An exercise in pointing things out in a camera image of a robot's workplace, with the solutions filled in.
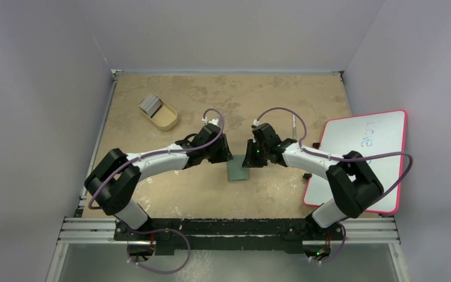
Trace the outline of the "green card holder wallet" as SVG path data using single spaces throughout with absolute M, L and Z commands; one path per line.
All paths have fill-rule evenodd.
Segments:
M 250 169 L 243 167 L 245 155 L 234 155 L 227 162 L 227 177 L 229 182 L 246 181 L 250 178 Z

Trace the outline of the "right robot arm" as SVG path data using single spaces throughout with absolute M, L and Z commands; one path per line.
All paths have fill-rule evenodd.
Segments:
M 282 140 L 269 123 L 252 126 L 252 133 L 243 167 L 278 164 L 304 170 L 329 184 L 331 199 L 306 218 L 306 231 L 313 239 L 322 238 L 338 221 L 359 217 L 384 194 L 382 183 L 356 151 L 330 157 L 320 150 L 301 146 L 294 139 Z

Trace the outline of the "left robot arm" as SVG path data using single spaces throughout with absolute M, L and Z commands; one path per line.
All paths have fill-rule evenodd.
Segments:
M 88 207 L 103 210 L 108 216 L 124 222 L 136 240 L 147 239 L 152 232 L 150 216 L 133 199 L 139 182 L 160 173 L 184 170 L 209 163 L 224 163 L 233 159 L 226 134 L 211 122 L 198 133 L 192 133 L 170 146 L 144 153 L 123 153 L 110 150 L 84 182 L 91 194 Z

